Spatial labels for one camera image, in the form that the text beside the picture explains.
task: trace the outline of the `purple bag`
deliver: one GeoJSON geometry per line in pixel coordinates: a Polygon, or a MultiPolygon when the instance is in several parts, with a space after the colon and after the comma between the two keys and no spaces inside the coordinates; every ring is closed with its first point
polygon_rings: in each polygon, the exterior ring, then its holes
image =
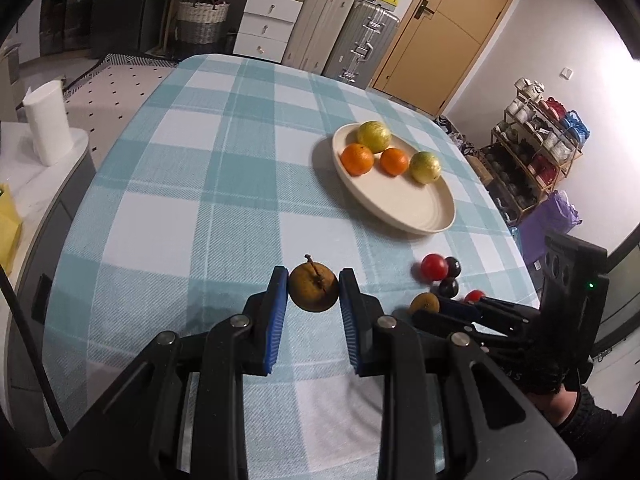
{"type": "Polygon", "coordinates": [[[545,254],[545,235],[548,232],[567,234],[581,223],[582,220],[575,207],[569,203],[566,193],[554,191],[518,226],[524,263],[530,265],[545,254]]]}

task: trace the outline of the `wicker basket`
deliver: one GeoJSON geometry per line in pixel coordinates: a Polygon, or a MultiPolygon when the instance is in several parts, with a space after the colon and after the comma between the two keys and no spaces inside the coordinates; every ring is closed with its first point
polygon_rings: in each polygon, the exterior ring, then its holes
{"type": "Polygon", "coordinates": [[[178,41],[185,43],[214,43],[222,35],[222,24],[229,12],[229,4],[181,2],[178,7],[178,41]]]}

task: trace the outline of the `yellow bag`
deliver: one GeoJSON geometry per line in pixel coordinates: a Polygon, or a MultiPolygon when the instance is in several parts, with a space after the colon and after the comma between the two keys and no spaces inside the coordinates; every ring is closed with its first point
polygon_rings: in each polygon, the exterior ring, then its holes
{"type": "Polygon", "coordinates": [[[0,266],[9,275],[14,266],[15,251],[20,242],[22,219],[15,210],[7,184],[0,184],[0,266]]]}

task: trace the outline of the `yellow-green fruit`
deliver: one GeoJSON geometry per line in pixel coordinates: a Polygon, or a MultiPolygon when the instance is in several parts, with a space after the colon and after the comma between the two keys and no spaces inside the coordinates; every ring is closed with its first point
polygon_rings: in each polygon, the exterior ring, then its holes
{"type": "Polygon", "coordinates": [[[287,283],[291,301],[307,312],[324,312],[338,301],[338,278],[331,269],[305,255],[306,264],[291,271],[287,283]]]}
{"type": "Polygon", "coordinates": [[[431,152],[418,152],[409,163],[411,176],[420,184],[432,184],[440,178],[442,167],[438,157],[431,152]]]}
{"type": "Polygon", "coordinates": [[[385,124],[369,121],[358,128],[358,142],[364,144],[373,153],[381,153],[389,147],[391,132],[385,124]]]}
{"type": "Polygon", "coordinates": [[[417,310],[426,310],[432,314],[437,314],[440,311],[440,300],[435,294],[431,292],[423,292],[418,294],[411,302],[409,307],[409,314],[413,314],[417,310]]]}

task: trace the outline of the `orange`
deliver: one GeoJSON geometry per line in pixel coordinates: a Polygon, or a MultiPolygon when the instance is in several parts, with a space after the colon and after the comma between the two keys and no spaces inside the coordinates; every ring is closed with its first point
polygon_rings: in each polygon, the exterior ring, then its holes
{"type": "Polygon", "coordinates": [[[344,149],[340,161],[351,176],[359,176],[373,168],[374,157],[369,148],[354,143],[344,149]]]}
{"type": "Polygon", "coordinates": [[[398,148],[387,148],[380,156],[380,166],[391,176],[402,175],[409,167],[409,157],[398,148]]]}

